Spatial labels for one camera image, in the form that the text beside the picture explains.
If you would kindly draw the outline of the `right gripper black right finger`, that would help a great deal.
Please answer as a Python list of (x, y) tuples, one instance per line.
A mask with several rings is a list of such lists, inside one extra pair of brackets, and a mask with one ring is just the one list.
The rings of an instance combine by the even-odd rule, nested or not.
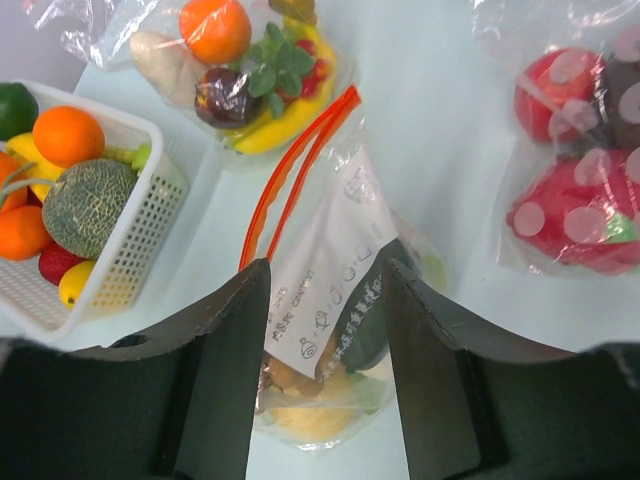
[(389, 261), (383, 304), (413, 479), (635, 479), (639, 347), (498, 327)]

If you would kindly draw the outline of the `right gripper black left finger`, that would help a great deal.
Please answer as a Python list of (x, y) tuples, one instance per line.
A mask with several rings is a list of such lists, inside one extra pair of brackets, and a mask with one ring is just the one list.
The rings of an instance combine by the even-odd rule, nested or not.
[(109, 347), (1, 340), (5, 479), (238, 479), (271, 283), (259, 259)]

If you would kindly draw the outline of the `dark green avocado fake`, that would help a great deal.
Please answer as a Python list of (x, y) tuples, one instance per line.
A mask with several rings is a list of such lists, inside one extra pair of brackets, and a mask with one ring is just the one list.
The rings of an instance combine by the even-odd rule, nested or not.
[(338, 319), (336, 353), (348, 373), (370, 370), (388, 353), (386, 318), (381, 300), (382, 271), (388, 260), (397, 260), (411, 267), (408, 252), (399, 239), (387, 244), (349, 296)]

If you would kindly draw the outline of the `zip bag orange seal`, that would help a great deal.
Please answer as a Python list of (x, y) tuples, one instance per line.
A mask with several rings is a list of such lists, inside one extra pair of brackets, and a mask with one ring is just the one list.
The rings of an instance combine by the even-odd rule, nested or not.
[(388, 404), (393, 386), (389, 351), (370, 370), (348, 373), (336, 349), (323, 374), (348, 382), (356, 419), (335, 442), (302, 445), (266, 413), (280, 389), (269, 383), (273, 357), (315, 377), (315, 367), (347, 300), (382, 248), (399, 239), (409, 268), (437, 289), (446, 284), (430, 242), (387, 204), (368, 146), (359, 93), (349, 87), (294, 141), (255, 208), (240, 258), (242, 266), (265, 258), (271, 294), (264, 356), (256, 398), (256, 429), (300, 450), (319, 453), (341, 444)]

